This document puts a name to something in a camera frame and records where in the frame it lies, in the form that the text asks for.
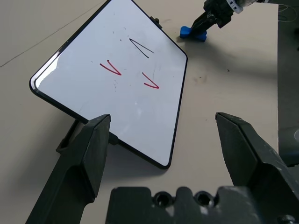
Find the cable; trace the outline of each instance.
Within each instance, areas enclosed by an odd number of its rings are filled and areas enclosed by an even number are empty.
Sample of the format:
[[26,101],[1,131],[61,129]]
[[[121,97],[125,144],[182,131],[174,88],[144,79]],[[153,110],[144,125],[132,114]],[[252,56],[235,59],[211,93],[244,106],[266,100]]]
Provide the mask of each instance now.
[[294,22],[294,21],[297,19],[298,14],[297,14],[297,11],[294,9],[294,7],[292,7],[292,6],[288,6],[288,5],[284,5],[284,4],[279,4],[279,6],[284,6],[285,8],[279,10],[278,13],[281,13],[281,12],[287,10],[288,8],[291,8],[291,9],[293,10],[293,12],[295,13],[295,18],[292,19],[292,20],[288,20],[288,18],[287,18],[286,16],[278,15],[278,17],[284,17],[284,18],[285,18],[285,20],[283,20],[283,19],[279,19],[279,18],[278,18],[278,21],[279,21],[279,22]]
[[278,9],[279,9],[279,7],[280,6],[284,6],[285,8],[284,9],[281,9],[281,10],[279,10],[278,11],[278,13],[281,13],[281,12],[283,12],[283,11],[285,11],[285,10],[287,10],[289,7],[287,6],[287,5],[284,5],[284,4],[279,4],[279,6],[278,6]]

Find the red marker drawing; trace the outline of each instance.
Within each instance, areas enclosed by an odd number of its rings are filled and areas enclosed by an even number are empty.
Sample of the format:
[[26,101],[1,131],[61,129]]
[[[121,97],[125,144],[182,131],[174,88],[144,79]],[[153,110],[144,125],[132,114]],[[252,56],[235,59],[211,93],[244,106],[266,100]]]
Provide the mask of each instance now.
[[[151,79],[150,79],[149,77],[147,77],[144,73],[142,73],[142,74],[143,74],[148,80],[151,81]],[[149,86],[149,87],[155,88],[155,89],[159,89],[159,86],[157,86],[156,83],[154,83],[153,81],[151,81],[151,83],[153,83],[155,86],[152,86],[152,85],[147,84],[147,83],[143,83],[143,84],[145,84],[145,85],[147,85],[147,86]]]
[[108,71],[116,74],[116,75],[119,75],[121,76],[121,73],[109,62],[109,60],[107,60],[108,64],[115,70],[115,71],[112,71],[111,69],[107,68],[105,65],[101,64],[100,63],[100,66],[102,66],[103,68],[107,69]]

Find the white surface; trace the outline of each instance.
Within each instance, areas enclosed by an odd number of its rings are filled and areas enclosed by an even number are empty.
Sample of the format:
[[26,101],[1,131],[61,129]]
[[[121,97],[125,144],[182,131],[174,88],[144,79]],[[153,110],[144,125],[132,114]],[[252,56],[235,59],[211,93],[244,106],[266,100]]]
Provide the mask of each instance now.
[[[138,46],[130,38],[150,49]],[[108,61],[121,73],[107,68]],[[36,88],[163,166],[170,160],[186,55],[131,0],[111,0],[35,80]],[[150,78],[158,89],[144,75]]]
[[[19,0],[22,5],[28,2]],[[206,43],[180,42],[181,26],[192,25],[203,13],[204,0],[137,0],[148,14],[160,19],[163,30],[188,55],[188,66],[172,164],[161,171],[119,147],[109,147],[99,195],[83,213],[81,224],[104,224],[111,190],[119,186],[146,186],[152,195],[165,190],[175,195],[180,186],[193,193],[232,185],[223,160],[216,112],[239,116],[277,150],[277,5],[253,4],[234,15],[222,29],[212,27]],[[84,12],[82,5],[59,1],[48,14]],[[11,14],[15,30],[30,25],[39,5]],[[32,75],[86,21],[93,12],[59,30],[41,44],[0,68],[0,220],[25,223],[59,155],[55,148],[73,121],[36,97],[28,88]],[[40,15],[35,20],[45,20]],[[26,36],[48,32],[34,27]],[[3,45],[1,56],[10,51]]]

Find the blue object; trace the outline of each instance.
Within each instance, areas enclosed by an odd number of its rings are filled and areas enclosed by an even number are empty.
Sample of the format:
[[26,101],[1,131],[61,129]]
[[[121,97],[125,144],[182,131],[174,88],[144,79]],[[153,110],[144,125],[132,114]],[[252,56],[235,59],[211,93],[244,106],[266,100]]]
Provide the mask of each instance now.
[[[190,36],[190,32],[191,32],[190,27],[183,26],[183,27],[181,27],[179,37],[182,38],[182,39],[185,39],[185,38]],[[207,34],[207,32],[205,31],[202,34],[195,36],[195,38],[202,41],[202,42],[204,42],[204,41],[206,41],[206,34]]]

